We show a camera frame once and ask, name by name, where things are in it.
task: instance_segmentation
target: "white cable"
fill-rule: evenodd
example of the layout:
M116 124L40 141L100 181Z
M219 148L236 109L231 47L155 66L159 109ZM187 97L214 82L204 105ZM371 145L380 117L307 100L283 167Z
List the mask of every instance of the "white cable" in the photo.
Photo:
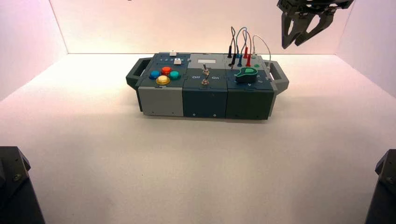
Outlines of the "white cable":
M265 44L265 46L267 47L268 53L269 53L269 61L271 62L271 51L269 50L269 47L268 47L267 43L259 35L253 35L253 54L256 53L255 36L257 36Z

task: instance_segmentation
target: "module panel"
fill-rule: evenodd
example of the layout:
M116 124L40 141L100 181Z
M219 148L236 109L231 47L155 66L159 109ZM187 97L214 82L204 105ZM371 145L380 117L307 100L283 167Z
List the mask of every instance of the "module panel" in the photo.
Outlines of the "module panel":
M162 52L140 59L127 83L145 115L268 119L276 95L289 84L279 64L260 56L231 60L227 54Z

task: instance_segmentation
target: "white floor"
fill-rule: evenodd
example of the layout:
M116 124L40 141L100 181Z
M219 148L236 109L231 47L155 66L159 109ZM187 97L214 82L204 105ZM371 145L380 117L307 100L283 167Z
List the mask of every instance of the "white floor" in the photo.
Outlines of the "white floor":
M361 224L396 99L336 56L274 56L267 121L147 117L125 76L146 55L68 55L0 102L47 223Z

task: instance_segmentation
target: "robotic arm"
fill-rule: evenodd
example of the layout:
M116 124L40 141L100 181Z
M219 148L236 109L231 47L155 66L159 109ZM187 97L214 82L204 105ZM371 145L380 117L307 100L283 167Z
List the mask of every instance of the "robotic arm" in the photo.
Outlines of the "robotic arm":
M286 49L291 43L299 46L311 39L333 22L337 9L348 8L354 0L279 0L278 7L282 13L282 47ZM307 32L313 17L320 17L319 24Z

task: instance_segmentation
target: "blue button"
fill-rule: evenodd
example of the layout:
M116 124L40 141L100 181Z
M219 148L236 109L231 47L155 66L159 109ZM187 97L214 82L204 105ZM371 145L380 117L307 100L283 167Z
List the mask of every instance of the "blue button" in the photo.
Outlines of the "blue button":
M157 79L160 76L160 72L159 71L152 71L150 74L150 79Z
M169 78L171 80L177 80L177 79L180 78L180 74L179 74L178 71L171 71L170 74L169 74Z

